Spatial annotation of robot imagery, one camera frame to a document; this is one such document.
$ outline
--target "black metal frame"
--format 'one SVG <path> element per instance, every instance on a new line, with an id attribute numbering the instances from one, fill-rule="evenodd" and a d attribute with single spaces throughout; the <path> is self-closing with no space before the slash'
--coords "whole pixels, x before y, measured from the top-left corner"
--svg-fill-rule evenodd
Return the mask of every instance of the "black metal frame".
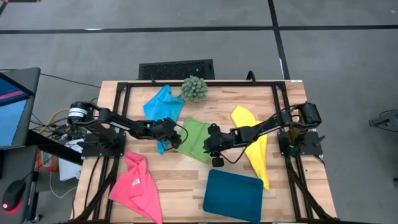
<path id="1" fill-rule="evenodd" d="M 259 82 L 256 80 L 254 74 L 252 71 L 250 71 L 246 77 L 246 80 L 249 81 L 240 81 L 240 82 L 223 82 L 223 81 L 215 81 L 215 82 L 206 82 L 208 86 L 269 86 L 272 88 L 272 93 L 274 97 L 274 103 L 275 103 L 275 110 L 279 111 L 280 110 L 280 103 L 279 103 L 279 96 L 277 90 L 279 89 L 282 92 L 282 98 L 284 101 L 284 107 L 289 107 L 289 99 L 287 96 L 287 90 L 286 90 L 286 85 L 284 81 L 274 81 L 274 82 Z M 164 85 L 170 85 L 170 86 L 180 86 L 182 84 L 181 82 L 145 82 L 145 83 L 118 83 L 118 89 L 116 92 L 116 97 L 115 97 L 115 103 L 113 106 L 113 111 L 117 112 L 117 108 L 119 106 L 119 101 L 120 101 L 120 96 L 122 90 L 126 91 L 125 97 L 124 97 L 124 102 L 123 102 L 123 110 L 121 112 L 122 116 L 127 115 L 127 108 L 129 104 L 129 97 L 130 97 L 130 92 L 131 88 L 133 87 L 152 87 L 152 86 L 164 86 Z M 293 203 L 293 208 L 294 208 L 294 213 L 295 213 L 295 219 L 296 222 L 302 222 L 304 220 L 306 221 L 314 221 L 313 219 L 313 213 L 312 213 L 312 208 L 317 212 L 320 211 L 319 213 L 317 212 L 318 216 L 319 214 L 321 218 L 329 218 L 332 219 L 332 217 L 328 216 L 323 209 L 319 206 L 319 204 L 316 203 L 315 199 L 311 196 L 310 192 L 307 190 L 307 183 L 305 181 L 305 176 L 304 176 L 304 171 L 303 171 L 303 166 L 302 166 L 302 161 L 300 155 L 295 156 L 296 158 L 296 165 L 298 169 L 298 174 L 294 171 L 292 161 L 290 160 L 289 153 L 284 154 L 284 159 L 286 163 L 286 168 L 287 168 L 287 175 L 288 175 L 288 180 L 289 180 L 289 187 L 290 187 L 290 193 L 292 196 L 292 203 Z M 110 189 L 113 187 L 113 184 L 116 181 L 117 176 L 113 175 L 111 178 L 111 183 L 107 182 L 106 180 L 106 172 L 108 170 L 108 163 L 109 163 L 109 158 L 105 157 L 103 166 L 101 168 L 101 174 L 100 174 L 100 179 L 99 179 L 99 190 L 101 188 L 107 188 L 108 185 L 110 185 Z M 116 168 L 116 173 L 119 167 L 119 157 L 114 158 L 114 164 L 113 168 Z M 304 202 L 305 202 L 305 209 L 307 212 L 307 218 L 302 218 L 301 213 L 300 213 L 300 207 L 299 207 L 299 198 L 297 197 L 297 191 L 295 188 L 295 184 L 299 187 L 299 189 L 302 191 L 304 197 Z M 112 211 L 112 204 L 113 202 L 108 199 L 107 205 L 106 205 L 106 211 L 105 211 L 105 218 L 104 219 L 98 219 L 99 217 L 99 207 L 100 207 L 100 201 L 97 204 L 96 210 L 93 215 L 93 220 L 98 220 L 99 222 L 110 222 L 110 216 L 111 216 L 111 211 Z"/>

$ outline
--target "blue cloth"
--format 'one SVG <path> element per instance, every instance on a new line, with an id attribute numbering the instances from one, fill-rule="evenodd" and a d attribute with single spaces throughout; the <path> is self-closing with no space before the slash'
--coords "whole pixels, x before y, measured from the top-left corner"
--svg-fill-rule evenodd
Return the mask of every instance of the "blue cloth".
<path id="1" fill-rule="evenodd" d="M 181 96 L 172 96 L 172 89 L 169 85 L 163 88 L 144 105 L 144 114 L 146 119 L 160 120 L 164 118 L 171 118 L 173 121 L 178 120 L 180 116 L 184 101 Z M 157 143 L 156 148 L 160 154 L 163 154 L 167 149 L 168 142 L 166 140 Z"/>
<path id="2" fill-rule="evenodd" d="M 17 131 L 26 100 L 0 106 L 0 146 L 10 146 Z"/>
<path id="3" fill-rule="evenodd" d="M 263 186 L 261 179 L 212 169 L 207 180 L 203 210 L 259 223 Z"/>

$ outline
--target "paper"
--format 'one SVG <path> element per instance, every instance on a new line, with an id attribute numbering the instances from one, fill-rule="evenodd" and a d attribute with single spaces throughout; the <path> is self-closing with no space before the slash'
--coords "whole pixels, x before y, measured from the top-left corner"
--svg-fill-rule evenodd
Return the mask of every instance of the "paper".
<path id="1" fill-rule="evenodd" d="M 24 111 L 26 100 L 0 106 L 0 146 L 11 146 Z"/>
<path id="2" fill-rule="evenodd" d="M 76 152 L 81 153 L 81 150 L 83 150 L 83 148 L 80 147 L 79 145 L 77 145 L 77 143 L 82 142 L 82 141 L 84 141 L 84 139 L 72 140 L 72 141 L 67 142 L 65 144 L 65 146 L 73 149 Z M 66 181 L 66 180 L 72 179 L 74 177 L 79 179 L 80 171 L 81 171 L 80 165 L 76 165 L 76 164 L 68 162 L 64 159 L 59 159 L 59 164 L 60 164 L 60 180 L 61 181 Z"/>

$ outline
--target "wooden table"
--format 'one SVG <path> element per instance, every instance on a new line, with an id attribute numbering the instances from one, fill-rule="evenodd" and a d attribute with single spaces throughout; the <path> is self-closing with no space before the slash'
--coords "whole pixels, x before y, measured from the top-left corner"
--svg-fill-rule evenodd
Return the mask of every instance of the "wooden table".
<path id="1" fill-rule="evenodd" d="M 113 107 L 117 83 L 117 81 L 102 83 L 98 100 L 99 106 L 110 109 Z M 291 105 L 303 103 L 307 100 L 302 82 L 286 81 L 286 87 Z M 160 87 L 132 88 L 127 117 L 133 120 L 145 119 L 142 106 L 159 90 Z M 173 95 L 179 93 L 179 87 L 172 87 Z M 122 111 L 123 99 L 124 93 L 122 93 L 118 113 Z M 228 132 L 230 128 L 234 127 L 231 112 L 236 105 L 251 110 L 256 119 L 261 121 L 275 113 L 274 99 L 270 87 L 213 86 L 209 87 L 205 101 L 184 105 L 178 123 L 182 125 L 185 118 L 192 117 L 199 121 L 216 123 L 222 131 Z M 203 211 L 203 199 L 208 173 L 212 169 L 211 164 L 203 164 L 173 150 L 160 155 L 155 148 L 155 144 L 155 141 L 137 140 L 127 135 L 125 150 L 137 152 L 147 158 L 148 169 L 159 190 L 164 222 L 241 222 L 241 220 Z M 236 158 L 240 152 L 241 149 L 230 149 L 225 151 L 225 154 L 229 158 Z M 88 179 L 95 160 L 96 158 L 87 158 L 83 163 L 75 197 L 76 215 L 83 211 Z M 314 156 L 302 156 L 302 160 L 309 191 L 325 211 L 335 217 L 336 212 L 323 164 Z M 101 163 L 102 159 L 99 160 L 95 169 L 88 195 L 89 201 L 98 188 Z M 276 132 L 268 135 L 266 167 L 271 189 L 264 190 L 263 193 L 262 222 L 294 221 L 285 161 L 279 152 Z M 217 169 L 250 177 L 256 176 L 246 156 L 243 156 L 237 164 L 232 165 L 225 162 L 224 167 Z M 125 171 L 127 171 L 127 167 L 123 157 L 119 163 L 118 176 Z M 299 189 L 297 189 L 297 192 L 302 216 L 306 217 L 302 194 Z M 101 203 L 100 218 L 104 217 L 107 196 L 108 193 L 106 192 Z M 150 222 L 150 220 L 115 202 L 113 203 L 111 222 Z"/>

